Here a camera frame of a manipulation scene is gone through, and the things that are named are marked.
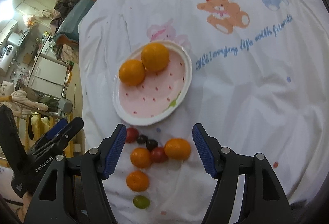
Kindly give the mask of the person left hand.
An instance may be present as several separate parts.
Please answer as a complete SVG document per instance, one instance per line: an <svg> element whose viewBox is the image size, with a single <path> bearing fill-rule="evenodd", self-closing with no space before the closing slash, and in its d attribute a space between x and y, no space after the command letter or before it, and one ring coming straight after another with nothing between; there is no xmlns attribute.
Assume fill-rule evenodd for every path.
<svg viewBox="0 0 329 224"><path fill-rule="evenodd" d="M23 223L24 219L26 217L28 207L32 200L32 195L29 194L28 192L26 192L24 194L24 196L22 197L22 200L23 200L23 205L17 209L16 215L17 215L18 219Z"/></svg>

